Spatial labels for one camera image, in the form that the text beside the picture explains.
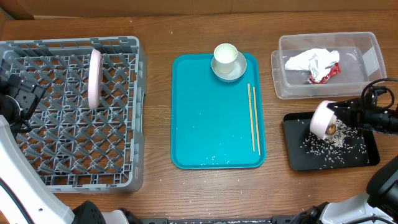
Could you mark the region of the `brown food scrap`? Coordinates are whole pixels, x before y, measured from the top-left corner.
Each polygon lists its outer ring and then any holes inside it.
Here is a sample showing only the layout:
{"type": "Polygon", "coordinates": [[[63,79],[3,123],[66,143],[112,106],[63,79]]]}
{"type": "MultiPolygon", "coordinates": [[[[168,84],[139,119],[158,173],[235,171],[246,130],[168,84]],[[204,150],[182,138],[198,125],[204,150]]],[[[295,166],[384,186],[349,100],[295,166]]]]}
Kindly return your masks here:
{"type": "Polygon", "coordinates": [[[332,136],[336,133],[336,123],[330,123],[325,131],[326,136],[332,136]]]}

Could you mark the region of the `red snack wrapper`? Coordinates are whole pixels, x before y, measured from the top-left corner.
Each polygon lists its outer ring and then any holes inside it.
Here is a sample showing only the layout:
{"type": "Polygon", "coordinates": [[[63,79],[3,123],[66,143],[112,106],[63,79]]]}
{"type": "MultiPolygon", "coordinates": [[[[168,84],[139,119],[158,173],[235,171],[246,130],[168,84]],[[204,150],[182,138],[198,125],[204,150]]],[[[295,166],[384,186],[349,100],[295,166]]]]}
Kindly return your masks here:
{"type": "Polygon", "coordinates": [[[312,77],[312,75],[309,76],[307,79],[307,82],[309,84],[325,84],[331,77],[341,73],[339,63],[335,63],[331,66],[328,67],[330,69],[330,72],[327,76],[323,77],[319,82],[316,82],[315,79],[312,77]]]}

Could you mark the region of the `white napkin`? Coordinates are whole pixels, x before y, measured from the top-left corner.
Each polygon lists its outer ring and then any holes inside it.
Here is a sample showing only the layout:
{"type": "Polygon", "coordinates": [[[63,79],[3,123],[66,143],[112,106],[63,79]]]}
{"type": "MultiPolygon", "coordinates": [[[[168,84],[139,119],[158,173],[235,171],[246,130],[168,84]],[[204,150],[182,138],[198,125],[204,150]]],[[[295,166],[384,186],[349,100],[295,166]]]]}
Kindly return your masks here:
{"type": "Polygon", "coordinates": [[[309,71],[310,75],[319,82],[330,72],[329,66],[339,63],[340,53],[327,49],[310,49],[288,59],[284,68],[286,70],[309,71]]]}

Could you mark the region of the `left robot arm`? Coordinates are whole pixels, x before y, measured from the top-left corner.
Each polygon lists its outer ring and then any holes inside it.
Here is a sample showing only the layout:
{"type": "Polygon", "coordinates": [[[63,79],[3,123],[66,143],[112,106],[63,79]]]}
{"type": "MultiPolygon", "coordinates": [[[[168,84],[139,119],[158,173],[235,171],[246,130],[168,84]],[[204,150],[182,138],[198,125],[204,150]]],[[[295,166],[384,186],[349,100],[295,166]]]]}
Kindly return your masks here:
{"type": "Polygon", "coordinates": [[[126,209],[101,212],[91,201],[75,209],[62,203],[43,183],[16,143],[11,121],[18,102],[1,95],[1,211],[9,223],[139,223],[126,209]]]}

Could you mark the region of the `small pink bowl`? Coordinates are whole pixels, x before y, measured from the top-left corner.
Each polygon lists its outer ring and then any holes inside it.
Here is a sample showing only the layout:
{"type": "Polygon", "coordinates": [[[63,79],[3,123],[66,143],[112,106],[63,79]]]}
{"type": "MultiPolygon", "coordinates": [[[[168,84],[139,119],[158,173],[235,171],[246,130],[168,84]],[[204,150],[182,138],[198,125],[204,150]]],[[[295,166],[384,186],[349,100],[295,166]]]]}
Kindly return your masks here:
{"type": "Polygon", "coordinates": [[[325,135],[326,128],[330,123],[336,123],[337,120],[334,112],[326,107],[329,103],[332,103],[332,101],[322,101],[315,110],[310,122],[310,132],[322,140],[331,137],[325,135]]]}

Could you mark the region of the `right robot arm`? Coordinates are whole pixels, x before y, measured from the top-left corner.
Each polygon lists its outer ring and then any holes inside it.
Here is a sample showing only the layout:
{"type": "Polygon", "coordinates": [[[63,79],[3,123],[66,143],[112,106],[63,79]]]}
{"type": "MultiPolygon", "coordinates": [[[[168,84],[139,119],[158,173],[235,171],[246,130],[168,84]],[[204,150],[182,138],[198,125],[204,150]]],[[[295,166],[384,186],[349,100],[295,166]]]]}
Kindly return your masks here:
{"type": "MultiPolygon", "coordinates": [[[[381,108],[373,100],[322,101],[315,110],[310,130],[326,138],[336,119],[351,128],[397,134],[397,110],[381,108]]],[[[299,213],[291,223],[397,223],[397,158],[380,168],[371,178],[366,193],[338,203],[325,202],[299,213]]]]}

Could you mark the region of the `large pink plate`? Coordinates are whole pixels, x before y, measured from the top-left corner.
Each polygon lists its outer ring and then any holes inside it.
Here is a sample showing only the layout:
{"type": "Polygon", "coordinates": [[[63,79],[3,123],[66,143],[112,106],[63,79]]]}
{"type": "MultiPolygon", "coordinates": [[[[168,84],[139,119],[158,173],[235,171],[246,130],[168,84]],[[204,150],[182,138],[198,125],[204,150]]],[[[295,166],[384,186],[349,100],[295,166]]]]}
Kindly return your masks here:
{"type": "Polygon", "coordinates": [[[100,51],[93,49],[88,70],[88,105],[93,110],[100,104],[103,79],[103,58],[100,51]]]}

